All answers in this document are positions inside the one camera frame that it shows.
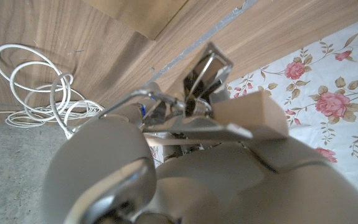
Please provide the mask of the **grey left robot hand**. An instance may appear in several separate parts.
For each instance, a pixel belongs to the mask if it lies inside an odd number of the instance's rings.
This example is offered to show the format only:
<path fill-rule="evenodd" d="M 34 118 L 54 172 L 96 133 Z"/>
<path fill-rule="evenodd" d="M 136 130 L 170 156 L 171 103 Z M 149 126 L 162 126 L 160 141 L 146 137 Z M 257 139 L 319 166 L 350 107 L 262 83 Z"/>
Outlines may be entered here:
<path fill-rule="evenodd" d="M 358 223 L 358 190 L 260 91 L 133 91 L 57 151 L 41 202 L 44 223 Z"/>

